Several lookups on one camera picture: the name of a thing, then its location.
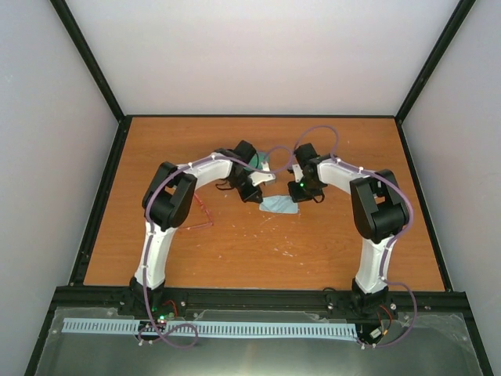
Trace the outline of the light blue cleaning cloth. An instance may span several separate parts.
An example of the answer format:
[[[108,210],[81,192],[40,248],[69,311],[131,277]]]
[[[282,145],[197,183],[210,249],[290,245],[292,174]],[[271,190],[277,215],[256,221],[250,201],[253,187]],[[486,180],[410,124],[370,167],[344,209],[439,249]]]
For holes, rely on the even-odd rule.
[[[293,202],[291,196],[274,195],[264,197],[259,204],[259,210],[275,214],[296,215],[299,213],[298,204]]]

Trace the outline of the grey-green glasses case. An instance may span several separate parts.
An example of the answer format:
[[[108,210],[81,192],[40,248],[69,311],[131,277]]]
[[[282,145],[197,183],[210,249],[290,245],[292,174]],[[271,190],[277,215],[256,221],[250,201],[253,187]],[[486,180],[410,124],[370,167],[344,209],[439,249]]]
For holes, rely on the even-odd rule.
[[[247,170],[252,172],[256,169],[262,170],[262,164],[264,162],[269,162],[269,155],[264,151],[257,151],[248,163],[249,167],[247,168]]]

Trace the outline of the red transparent sunglasses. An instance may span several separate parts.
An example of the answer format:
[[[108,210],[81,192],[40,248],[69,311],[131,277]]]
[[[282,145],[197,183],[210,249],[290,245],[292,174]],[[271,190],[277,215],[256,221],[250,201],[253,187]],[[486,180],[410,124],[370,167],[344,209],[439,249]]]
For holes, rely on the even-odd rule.
[[[187,222],[182,225],[183,230],[201,230],[214,225],[213,215],[207,205],[195,194],[193,198],[193,210],[190,212]]]

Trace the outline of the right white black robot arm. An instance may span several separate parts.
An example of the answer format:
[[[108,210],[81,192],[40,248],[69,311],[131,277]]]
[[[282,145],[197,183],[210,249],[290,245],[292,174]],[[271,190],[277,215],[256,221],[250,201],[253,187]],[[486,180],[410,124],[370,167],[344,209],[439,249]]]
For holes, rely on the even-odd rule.
[[[409,199],[388,169],[378,172],[349,164],[336,155],[321,156],[307,143],[294,150],[297,163],[289,168],[287,184],[292,201],[324,201],[324,189],[334,186],[348,193],[355,228],[362,237],[359,270],[351,285],[351,308],[368,316],[386,302],[387,269],[398,235],[412,222]]]

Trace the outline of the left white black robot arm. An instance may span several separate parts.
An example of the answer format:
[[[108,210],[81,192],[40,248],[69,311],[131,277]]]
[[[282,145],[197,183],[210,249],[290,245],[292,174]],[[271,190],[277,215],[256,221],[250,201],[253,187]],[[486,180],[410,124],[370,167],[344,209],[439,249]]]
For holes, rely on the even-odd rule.
[[[195,192],[210,183],[225,180],[240,195],[242,202],[260,204],[262,191],[253,184],[251,165],[256,149],[240,141],[234,149],[217,149],[209,156],[187,164],[162,163],[155,173],[143,199],[146,235],[141,261],[130,288],[135,305],[146,315],[161,310],[160,293],[165,282],[168,252],[176,231],[187,219]]]

